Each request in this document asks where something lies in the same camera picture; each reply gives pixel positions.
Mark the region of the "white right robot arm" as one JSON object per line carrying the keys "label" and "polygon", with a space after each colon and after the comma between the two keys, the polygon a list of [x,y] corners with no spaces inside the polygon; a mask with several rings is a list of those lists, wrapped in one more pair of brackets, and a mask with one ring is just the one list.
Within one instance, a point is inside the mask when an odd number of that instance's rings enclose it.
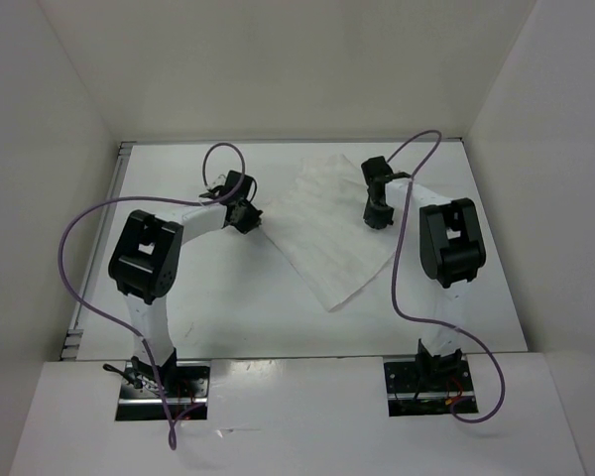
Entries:
{"label": "white right robot arm", "polygon": [[[363,213],[366,225],[383,230],[394,224],[394,213],[402,218],[391,281],[391,301],[396,314],[414,323],[435,328],[418,340],[415,377],[427,390],[438,389],[461,370],[462,351],[458,334],[463,325],[463,305],[469,284],[486,263],[486,249],[475,203],[469,198],[450,198],[423,185],[411,175],[393,171],[387,160],[374,157],[361,165],[367,185]],[[418,209],[418,256],[425,275],[434,283],[432,317],[415,317],[397,303],[398,265],[403,251],[408,216]]]}

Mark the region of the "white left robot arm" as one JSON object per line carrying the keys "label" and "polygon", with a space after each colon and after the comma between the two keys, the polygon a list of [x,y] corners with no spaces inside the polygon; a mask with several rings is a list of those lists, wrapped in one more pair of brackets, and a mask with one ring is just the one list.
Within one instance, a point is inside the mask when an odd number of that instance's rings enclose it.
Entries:
{"label": "white left robot arm", "polygon": [[130,213],[108,265],[109,277],[127,304],[134,337],[133,370],[155,396],[181,385],[178,356],[170,336],[167,294],[178,275],[183,245],[227,227],[246,234],[259,227],[262,211],[251,198],[254,178],[231,171],[203,195],[210,203],[155,215]]}

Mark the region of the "white pleated skirt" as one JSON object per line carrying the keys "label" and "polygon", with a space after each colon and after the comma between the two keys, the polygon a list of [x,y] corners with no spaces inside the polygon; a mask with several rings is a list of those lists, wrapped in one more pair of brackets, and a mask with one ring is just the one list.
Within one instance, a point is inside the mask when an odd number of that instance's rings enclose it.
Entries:
{"label": "white pleated skirt", "polygon": [[306,158],[294,183],[265,206],[262,229],[327,311],[344,305],[392,258],[397,230],[364,223],[360,169],[345,156]]}

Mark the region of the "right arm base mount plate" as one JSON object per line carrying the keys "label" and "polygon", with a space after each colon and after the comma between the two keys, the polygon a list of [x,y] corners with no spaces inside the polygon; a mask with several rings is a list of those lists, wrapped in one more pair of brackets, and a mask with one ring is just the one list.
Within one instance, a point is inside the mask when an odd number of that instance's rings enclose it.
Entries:
{"label": "right arm base mount plate", "polygon": [[458,415],[478,413],[466,360],[455,373],[427,381],[421,378],[413,357],[385,360],[383,369],[389,417],[449,415],[452,404]]}

